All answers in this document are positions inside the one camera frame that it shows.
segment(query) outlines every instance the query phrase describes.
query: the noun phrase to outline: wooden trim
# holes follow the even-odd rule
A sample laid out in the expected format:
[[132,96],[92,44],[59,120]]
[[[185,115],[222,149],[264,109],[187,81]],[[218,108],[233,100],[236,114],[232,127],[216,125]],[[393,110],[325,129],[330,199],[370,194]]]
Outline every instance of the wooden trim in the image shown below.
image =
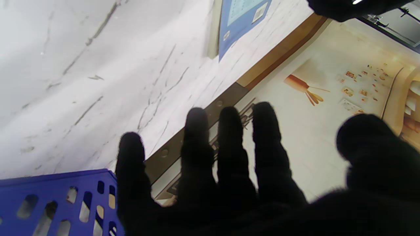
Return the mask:
[[237,83],[251,90],[268,74],[292,56],[308,42],[327,21],[327,18],[316,14],[310,15],[302,24],[276,45],[267,55],[251,67]]

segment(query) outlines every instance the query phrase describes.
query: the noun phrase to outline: black glove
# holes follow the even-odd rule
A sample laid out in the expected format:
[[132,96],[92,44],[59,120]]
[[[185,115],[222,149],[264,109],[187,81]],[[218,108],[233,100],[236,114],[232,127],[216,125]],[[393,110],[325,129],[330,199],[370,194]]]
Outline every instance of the black glove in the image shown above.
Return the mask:
[[308,0],[317,15],[343,22],[367,14],[383,14],[413,0]]
[[188,113],[178,198],[171,207],[161,207],[150,195],[139,135],[123,135],[115,173],[117,213],[126,234],[161,235],[174,228],[186,232],[236,218],[273,202],[285,208],[306,205],[302,191],[291,177],[274,110],[269,103],[262,102],[256,104],[253,111],[259,195],[249,179],[248,156],[242,146],[243,127],[233,107],[224,108],[220,113],[218,184],[212,174],[214,153],[209,145],[207,114],[201,108],[193,108]]

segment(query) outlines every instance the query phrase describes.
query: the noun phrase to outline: wall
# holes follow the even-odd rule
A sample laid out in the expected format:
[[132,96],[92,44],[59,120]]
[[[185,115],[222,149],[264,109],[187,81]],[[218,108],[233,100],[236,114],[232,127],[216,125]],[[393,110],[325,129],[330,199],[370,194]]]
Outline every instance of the wall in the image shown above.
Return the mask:
[[[372,40],[370,34],[374,33],[374,29],[363,28],[358,22],[332,22],[307,49],[275,69],[237,105],[241,107],[252,98],[272,104],[294,179],[310,201],[331,189],[345,186],[348,164],[336,150],[335,137],[340,125],[355,110],[347,111],[340,101],[345,98],[366,113],[380,115],[393,76],[401,67],[415,66],[411,64],[412,58],[398,56],[403,51],[392,50],[396,42]],[[380,73],[381,68],[389,75],[385,81],[373,75]],[[357,82],[346,76],[347,71],[357,75]],[[358,76],[362,71],[368,75]],[[304,93],[284,82],[291,74],[309,86],[330,92],[309,88],[324,100],[313,106]],[[341,91],[344,86],[353,88],[352,97]],[[360,89],[368,91],[367,102],[361,101]],[[244,131],[244,147],[249,156],[250,177],[256,184],[251,124]]]

